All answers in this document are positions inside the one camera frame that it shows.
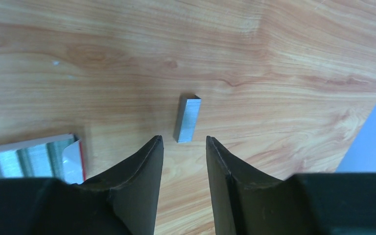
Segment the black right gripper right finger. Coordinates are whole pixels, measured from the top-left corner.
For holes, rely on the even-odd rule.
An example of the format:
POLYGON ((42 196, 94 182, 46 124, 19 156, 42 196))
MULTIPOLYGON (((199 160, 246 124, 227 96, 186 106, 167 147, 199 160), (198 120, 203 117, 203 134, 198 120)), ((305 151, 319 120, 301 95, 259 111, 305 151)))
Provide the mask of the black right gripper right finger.
POLYGON ((376 235, 376 173, 268 175, 206 138, 218 235, 376 235))

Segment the red white staple box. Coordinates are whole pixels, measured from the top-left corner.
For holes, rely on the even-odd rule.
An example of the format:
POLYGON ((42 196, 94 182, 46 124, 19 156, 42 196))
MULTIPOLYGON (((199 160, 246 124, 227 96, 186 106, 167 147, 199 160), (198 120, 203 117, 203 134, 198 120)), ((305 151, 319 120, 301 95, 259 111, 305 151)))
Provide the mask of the red white staple box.
POLYGON ((25 177, 83 183, 86 172, 81 139, 62 134, 0 145, 0 178, 25 177))

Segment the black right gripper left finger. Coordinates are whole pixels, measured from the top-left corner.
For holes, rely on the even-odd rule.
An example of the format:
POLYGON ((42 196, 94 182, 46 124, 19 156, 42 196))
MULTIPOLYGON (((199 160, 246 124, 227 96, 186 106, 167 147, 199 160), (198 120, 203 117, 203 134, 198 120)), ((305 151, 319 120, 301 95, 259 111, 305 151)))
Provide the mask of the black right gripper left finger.
POLYGON ((0 179, 0 235, 151 235, 163 161, 163 138, 157 135, 81 184, 0 179))

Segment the long silver staple strip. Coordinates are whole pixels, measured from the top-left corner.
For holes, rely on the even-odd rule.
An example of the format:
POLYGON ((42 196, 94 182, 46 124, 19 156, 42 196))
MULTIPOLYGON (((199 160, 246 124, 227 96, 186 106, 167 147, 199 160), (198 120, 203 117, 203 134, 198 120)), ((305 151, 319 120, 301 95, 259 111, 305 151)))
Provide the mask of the long silver staple strip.
POLYGON ((202 99, 193 93, 181 94, 173 137, 177 143, 191 142, 202 99))

